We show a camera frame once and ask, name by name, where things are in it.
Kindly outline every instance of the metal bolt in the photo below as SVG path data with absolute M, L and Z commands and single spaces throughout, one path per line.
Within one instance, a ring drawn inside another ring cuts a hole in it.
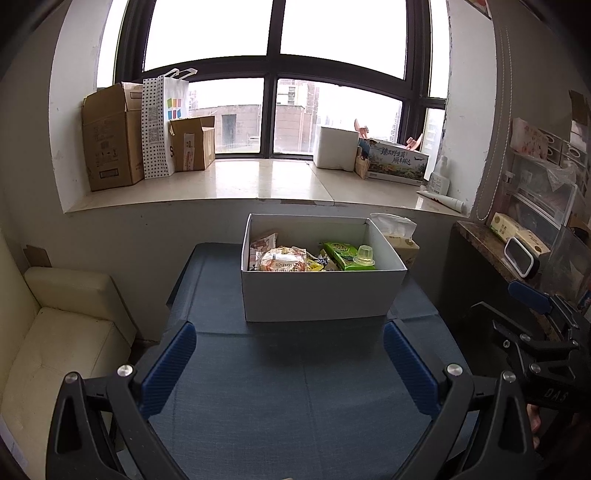
M 78 374 L 75 372 L 70 372 L 64 377 L 66 383 L 74 383 L 76 380 L 78 380 Z
M 515 380 L 517 380 L 517 377 L 513 372 L 505 371 L 503 372 L 503 380 L 509 383 L 513 383 Z
M 133 371 L 134 367 L 132 367 L 131 365 L 121 365 L 117 369 L 117 375 L 119 375 L 120 377 L 128 377 L 131 375 L 131 372 Z
M 449 364 L 447 366 L 447 373 L 454 377 L 459 377 L 463 373 L 464 369 L 458 364 Z

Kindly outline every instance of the person's hand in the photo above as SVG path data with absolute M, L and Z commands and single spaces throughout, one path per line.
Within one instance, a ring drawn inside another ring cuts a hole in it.
M 534 434 L 534 449 L 540 445 L 540 438 L 536 435 L 542 426 L 542 419 L 540 418 L 540 408 L 538 405 L 527 405 L 527 416 L 530 418 L 531 433 Z

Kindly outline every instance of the snack package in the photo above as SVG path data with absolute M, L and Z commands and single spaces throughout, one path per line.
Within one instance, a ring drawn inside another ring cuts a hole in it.
M 336 272 L 339 270 L 339 267 L 337 267 L 335 262 L 332 261 L 324 248 L 320 250 L 318 262 L 324 265 L 324 269 L 322 270 L 323 272 Z
M 319 262 L 319 259 L 310 255 L 306 257 L 306 271 L 307 272 L 322 272 L 324 270 L 324 264 Z
M 326 242 L 322 246 L 340 270 L 375 270 L 375 265 L 361 265 L 353 260 L 357 256 L 357 249 L 353 245 Z
M 277 245 L 277 233 L 259 238 L 251 243 L 248 254 L 248 270 L 257 270 L 258 261 L 262 255 Z
M 263 272 L 305 272 L 306 250 L 297 247 L 272 248 L 259 262 Z

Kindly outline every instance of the sofa cushion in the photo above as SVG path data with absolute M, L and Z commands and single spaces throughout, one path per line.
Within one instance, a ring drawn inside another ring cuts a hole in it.
M 41 307 L 111 320 L 129 345 L 135 339 L 131 322 L 111 277 L 104 273 L 31 267 L 25 280 Z
M 0 414 L 22 450 L 31 480 L 45 478 L 51 416 L 64 375 L 110 374 L 130 348 L 113 322 L 42 308 L 14 361 Z

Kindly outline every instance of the window sill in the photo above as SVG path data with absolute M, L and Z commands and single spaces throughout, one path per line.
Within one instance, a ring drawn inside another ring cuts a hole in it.
M 303 205 L 398 207 L 461 216 L 417 194 L 418 187 L 362 180 L 301 160 L 216 160 L 205 171 L 175 173 L 131 187 L 90 192 L 69 212 L 178 200 L 259 199 Z

